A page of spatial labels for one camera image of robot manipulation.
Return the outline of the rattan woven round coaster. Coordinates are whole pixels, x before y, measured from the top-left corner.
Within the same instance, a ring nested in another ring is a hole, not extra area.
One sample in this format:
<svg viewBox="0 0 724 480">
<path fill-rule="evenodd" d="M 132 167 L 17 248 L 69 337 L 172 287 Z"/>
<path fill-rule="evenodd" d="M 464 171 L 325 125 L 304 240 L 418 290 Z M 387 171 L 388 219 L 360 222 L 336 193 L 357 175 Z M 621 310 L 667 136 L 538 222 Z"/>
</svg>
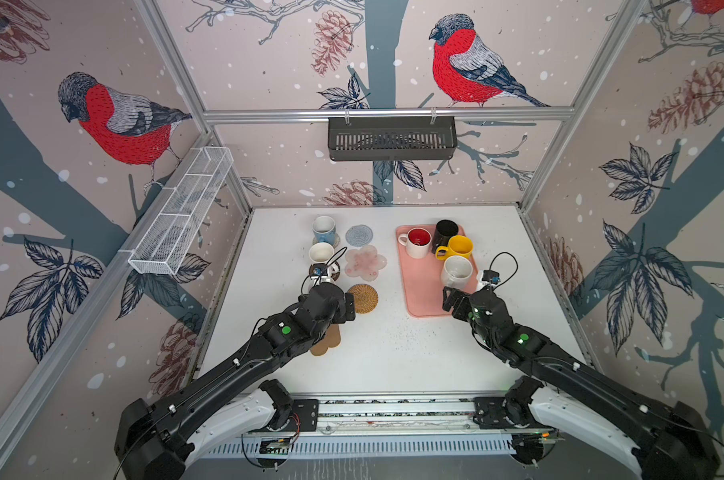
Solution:
<svg viewBox="0 0 724 480">
<path fill-rule="evenodd" d="M 356 284 L 350 287 L 348 292 L 354 297 L 357 314 L 371 313 L 378 305 L 378 293 L 371 285 Z"/>
</svg>

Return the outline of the pink flower resin coaster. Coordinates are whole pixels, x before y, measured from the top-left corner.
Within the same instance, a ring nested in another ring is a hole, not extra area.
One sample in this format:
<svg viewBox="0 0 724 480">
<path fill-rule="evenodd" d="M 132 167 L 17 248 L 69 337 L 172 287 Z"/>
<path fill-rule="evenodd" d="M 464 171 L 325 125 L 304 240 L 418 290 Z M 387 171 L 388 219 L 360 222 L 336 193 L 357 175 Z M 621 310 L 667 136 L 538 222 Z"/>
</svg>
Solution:
<svg viewBox="0 0 724 480">
<path fill-rule="evenodd" d="M 387 259 L 372 245 L 365 245 L 359 249 L 349 249 L 344 255 L 346 261 L 344 273 L 351 278 L 361 278 L 364 281 L 375 281 L 380 271 L 387 266 Z"/>
</svg>

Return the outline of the pink rectangular tray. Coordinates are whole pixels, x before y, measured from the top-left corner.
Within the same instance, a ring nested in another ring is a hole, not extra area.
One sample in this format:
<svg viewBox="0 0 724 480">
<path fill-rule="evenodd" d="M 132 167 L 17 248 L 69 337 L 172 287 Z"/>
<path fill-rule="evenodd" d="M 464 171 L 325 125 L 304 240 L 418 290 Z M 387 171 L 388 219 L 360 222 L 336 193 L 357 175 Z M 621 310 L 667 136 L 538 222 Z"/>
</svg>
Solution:
<svg viewBox="0 0 724 480">
<path fill-rule="evenodd" d="M 414 227 L 421 227 L 428 230 L 431 236 L 434 233 L 436 224 L 431 225 L 404 225 L 396 229 L 396 237 L 406 233 Z M 459 226 L 459 234 L 464 235 L 463 228 Z M 441 272 L 444 261 L 438 260 L 435 253 L 432 252 L 432 242 L 430 245 L 430 253 L 423 259 L 410 258 L 405 248 L 398 242 L 399 265 L 402 276 L 406 309 L 408 313 L 416 318 L 430 318 L 444 316 L 446 312 L 442 309 L 442 291 L 445 287 L 441 282 Z M 474 267 L 473 278 L 466 287 L 460 290 L 472 293 L 478 287 L 478 267 L 473 258 L 473 252 L 468 259 Z"/>
</svg>

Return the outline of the blue woven round coaster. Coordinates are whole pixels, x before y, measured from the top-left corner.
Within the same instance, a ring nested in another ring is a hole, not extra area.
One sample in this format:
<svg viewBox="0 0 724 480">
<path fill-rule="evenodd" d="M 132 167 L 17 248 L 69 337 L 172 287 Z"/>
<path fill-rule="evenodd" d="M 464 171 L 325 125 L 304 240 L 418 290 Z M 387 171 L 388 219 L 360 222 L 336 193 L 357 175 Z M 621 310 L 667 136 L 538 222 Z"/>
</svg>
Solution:
<svg viewBox="0 0 724 480">
<path fill-rule="evenodd" d="M 350 246 L 359 248 L 370 244 L 373 236 L 373 231 L 368 225 L 360 224 L 347 230 L 345 240 Z"/>
</svg>

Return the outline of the yellow mug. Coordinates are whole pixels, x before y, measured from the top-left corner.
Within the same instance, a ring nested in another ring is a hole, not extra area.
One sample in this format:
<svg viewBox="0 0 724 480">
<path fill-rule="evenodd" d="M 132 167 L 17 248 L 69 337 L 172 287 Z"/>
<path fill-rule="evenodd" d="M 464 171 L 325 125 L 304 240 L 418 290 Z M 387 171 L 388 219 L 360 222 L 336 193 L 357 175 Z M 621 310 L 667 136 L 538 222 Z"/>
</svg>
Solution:
<svg viewBox="0 0 724 480">
<path fill-rule="evenodd" d="M 469 259 L 473 248 L 474 244 L 471 239 L 463 235 L 455 235 L 449 239 L 445 246 L 439 246 L 436 249 L 435 257 L 442 261 L 453 256 Z"/>
</svg>

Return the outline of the light blue mug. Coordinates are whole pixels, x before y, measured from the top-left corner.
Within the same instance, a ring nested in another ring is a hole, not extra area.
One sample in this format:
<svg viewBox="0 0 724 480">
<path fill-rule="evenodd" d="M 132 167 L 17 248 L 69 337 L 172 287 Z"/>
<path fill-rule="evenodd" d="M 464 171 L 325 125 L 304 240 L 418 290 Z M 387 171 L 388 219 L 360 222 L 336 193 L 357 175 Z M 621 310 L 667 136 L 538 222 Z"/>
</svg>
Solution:
<svg viewBox="0 0 724 480">
<path fill-rule="evenodd" d="M 314 243 L 328 243 L 334 246 L 337 241 L 336 222 L 331 216 L 321 215 L 312 222 Z"/>
</svg>

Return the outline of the white mug red inside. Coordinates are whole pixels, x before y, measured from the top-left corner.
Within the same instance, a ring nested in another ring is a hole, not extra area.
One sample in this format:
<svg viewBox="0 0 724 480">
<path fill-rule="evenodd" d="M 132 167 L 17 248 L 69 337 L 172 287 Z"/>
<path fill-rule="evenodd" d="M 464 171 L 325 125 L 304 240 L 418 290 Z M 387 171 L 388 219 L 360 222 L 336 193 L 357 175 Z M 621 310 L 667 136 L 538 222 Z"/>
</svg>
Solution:
<svg viewBox="0 0 724 480">
<path fill-rule="evenodd" d="M 398 235 L 398 242 L 406 254 L 413 259 L 423 259 L 430 253 L 431 233 L 421 227 L 414 227 Z"/>
</svg>

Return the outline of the dark brown scratched round coaster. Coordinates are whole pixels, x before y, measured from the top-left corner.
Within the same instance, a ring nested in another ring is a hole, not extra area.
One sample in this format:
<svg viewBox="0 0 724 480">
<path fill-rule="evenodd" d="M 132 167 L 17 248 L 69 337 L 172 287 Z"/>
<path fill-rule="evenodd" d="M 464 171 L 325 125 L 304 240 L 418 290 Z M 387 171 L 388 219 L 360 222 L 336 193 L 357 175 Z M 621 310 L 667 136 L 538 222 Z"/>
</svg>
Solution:
<svg viewBox="0 0 724 480">
<path fill-rule="evenodd" d="M 334 282 L 335 282 L 335 281 L 339 278 L 339 276 L 340 276 L 340 267 L 339 267 L 339 265 L 338 265 L 337 263 L 333 263 L 333 264 L 331 264 L 330 266 L 332 267 L 333 280 L 334 280 Z"/>
</svg>

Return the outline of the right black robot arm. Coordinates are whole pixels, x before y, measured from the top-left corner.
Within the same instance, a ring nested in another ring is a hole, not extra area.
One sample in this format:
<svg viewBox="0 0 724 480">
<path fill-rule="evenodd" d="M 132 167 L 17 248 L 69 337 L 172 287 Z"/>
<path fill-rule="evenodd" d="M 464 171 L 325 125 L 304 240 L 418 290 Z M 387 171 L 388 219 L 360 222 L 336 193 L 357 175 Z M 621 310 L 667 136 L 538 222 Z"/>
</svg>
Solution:
<svg viewBox="0 0 724 480">
<path fill-rule="evenodd" d="M 443 309 L 466 322 L 475 341 L 522 372 L 504 398 L 515 426 L 563 431 L 641 479 L 712 479 L 721 466 L 701 415 L 669 406 L 599 373 L 539 331 L 513 321 L 492 286 L 472 294 L 446 287 Z"/>
</svg>

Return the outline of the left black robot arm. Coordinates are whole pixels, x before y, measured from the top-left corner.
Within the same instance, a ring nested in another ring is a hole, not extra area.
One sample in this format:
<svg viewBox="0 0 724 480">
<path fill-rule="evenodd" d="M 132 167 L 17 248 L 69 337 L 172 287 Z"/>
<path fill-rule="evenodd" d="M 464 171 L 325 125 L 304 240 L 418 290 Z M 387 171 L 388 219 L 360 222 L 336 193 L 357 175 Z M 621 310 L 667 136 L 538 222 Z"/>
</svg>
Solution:
<svg viewBox="0 0 724 480">
<path fill-rule="evenodd" d="M 115 473 L 179 479 L 201 454 L 233 436 L 299 425 L 293 398 L 272 373 L 318 344 L 330 326 L 355 317 L 353 295 L 321 283 L 257 320 L 248 340 L 206 374 L 154 404 L 137 399 L 123 410 Z"/>
</svg>

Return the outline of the black mug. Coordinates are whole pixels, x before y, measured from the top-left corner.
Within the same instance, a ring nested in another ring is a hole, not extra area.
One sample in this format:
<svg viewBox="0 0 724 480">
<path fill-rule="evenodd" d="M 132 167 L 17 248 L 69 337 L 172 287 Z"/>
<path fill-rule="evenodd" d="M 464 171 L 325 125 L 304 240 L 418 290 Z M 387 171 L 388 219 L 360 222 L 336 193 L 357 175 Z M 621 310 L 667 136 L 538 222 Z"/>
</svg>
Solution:
<svg viewBox="0 0 724 480">
<path fill-rule="evenodd" d="M 439 247 L 447 246 L 449 240 L 459 234 L 459 226 L 452 220 L 443 219 L 437 222 L 432 235 L 432 252 Z"/>
</svg>

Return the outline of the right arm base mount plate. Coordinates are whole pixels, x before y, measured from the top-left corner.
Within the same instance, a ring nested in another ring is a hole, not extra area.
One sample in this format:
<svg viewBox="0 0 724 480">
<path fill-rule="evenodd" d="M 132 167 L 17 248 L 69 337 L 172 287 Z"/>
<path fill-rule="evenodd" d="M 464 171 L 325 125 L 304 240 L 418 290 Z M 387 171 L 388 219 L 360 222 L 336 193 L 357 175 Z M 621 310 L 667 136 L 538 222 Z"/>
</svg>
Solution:
<svg viewBox="0 0 724 480">
<path fill-rule="evenodd" d="M 475 397 L 472 421 L 482 430 L 530 429 L 554 431 L 555 428 L 536 420 L 531 411 L 530 397 Z"/>
</svg>

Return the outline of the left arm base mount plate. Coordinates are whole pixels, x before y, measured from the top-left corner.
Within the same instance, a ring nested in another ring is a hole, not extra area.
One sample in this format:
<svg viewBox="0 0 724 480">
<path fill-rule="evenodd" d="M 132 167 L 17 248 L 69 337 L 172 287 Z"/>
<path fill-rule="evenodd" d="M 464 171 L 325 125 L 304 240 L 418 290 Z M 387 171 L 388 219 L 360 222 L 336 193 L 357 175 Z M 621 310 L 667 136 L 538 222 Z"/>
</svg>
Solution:
<svg viewBox="0 0 724 480">
<path fill-rule="evenodd" d="M 268 428 L 275 432 L 314 432 L 319 416 L 319 401 L 316 399 L 294 400 L 290 407 L 283 406 L 275 411 Z"/>
</svg>

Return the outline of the aluminium front rail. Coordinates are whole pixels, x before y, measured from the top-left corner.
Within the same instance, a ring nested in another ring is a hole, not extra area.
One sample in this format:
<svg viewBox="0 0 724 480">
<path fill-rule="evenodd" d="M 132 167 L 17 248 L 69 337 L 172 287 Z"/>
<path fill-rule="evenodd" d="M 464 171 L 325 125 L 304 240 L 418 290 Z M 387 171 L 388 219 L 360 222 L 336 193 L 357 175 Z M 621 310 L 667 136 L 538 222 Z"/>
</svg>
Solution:
<svg viewBox="0 0 724 480">
<path fill-rule="evenodd" d="M 533 392 L 518 387 L 504 396 L 490 397 L 530 397 L 531 411 L 536 420 L 570 433 L 582 431 L 608 435 L 621 429 L 619 424 L 601 416 L 596 410 L 547 387 Z M 319 416 L 314 432 L 331 435 L 373 429 L 406 434 L 430 430 L 482 430 L 472 421 L 473 399 L 316 399 L 319 401 Z M 228 438 L 255 431 L 275 432 L 268 428 L 275 411 L 283 406 L 290 407 L 294 400 L 298 399 L 291 397 L 282 386 L 270 383 L 211 413 L 179 400 L 166 405 L 155 404 L 148 407 L 143 425 L 164 440 L 170 439 L 175 430 L 184 426 L 188 430 L 182 436 L 184 443 L 202 443 L 214 436 Z M 482 431 L 548 432 L 530 429 Z"/>
</svg>

